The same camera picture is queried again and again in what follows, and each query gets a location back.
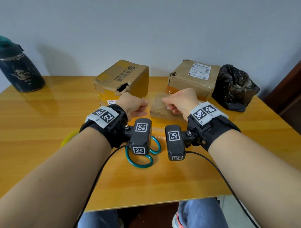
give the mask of forearm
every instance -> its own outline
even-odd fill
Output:
[[[0,227],[72,227],[110,152],[102,134],[84,129],[1,198]]]
[[[218,137],[209,153],[262,227],[301,224],[298,170],[235,130]]]

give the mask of white wall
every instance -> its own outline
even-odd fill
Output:
[[[301,59],[300,0],[13,0],[0,35],[42,75],[98,75],[119,59],[167,76],[185,58],[233,64],[270,92]],[[9,85],[0,73],[0,91]]]

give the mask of teal scissor handles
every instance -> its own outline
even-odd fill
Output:
[[[154,151],[154,150],[150,149],[150,152],[152,154],[158,154],[158,153],[160,153],[161,152],[161,145],[160,145],[159,141],[154,136],[152,136],[151,138],[158,145],[158,150]],[[129,163],[131,163],[133,166],[135,166],[137,168],[140,168],[140,169],[145,169],[145,168],[151,167],[153,165],[153,163],[154,163],[153,158],[149,154],[145,155],[145,157],[147,157],[150,160],[150,163],[148,163],[146,165],[140,165],[140,164],[137,164],[137,163],[133,162],[132,159],[129,156],[129,147],[128,146],[126,147],[126,158],[129,161]]]

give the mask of water bottle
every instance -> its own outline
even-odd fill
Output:
[[[41,89],[45,81],[20,45],[0,36],[0,69],[9,82],[20,92]]]

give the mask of wooden table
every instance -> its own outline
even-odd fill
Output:
[[[94,77],[45,77],[47,86],[19,93],[12,86],[0,94],[0,196],[59,149],[63,139],[78,129],[99,107]],[[150,77],[147,99],[165,91],[167,78]],[[226,111],[241,131],[301,170],[301,136],[254,97],[244,113]],[[153,132],[162,153],[154,165],[138,169],[126,160],[124,149],[105,166],[86,208],[132,207],[230,194],[226,184],[205,159],[189,154],[181,162],[168,160],[164,134]],[[190,148],[209,158],[200,146]],[[141,156],[133,160],[146,162]]]

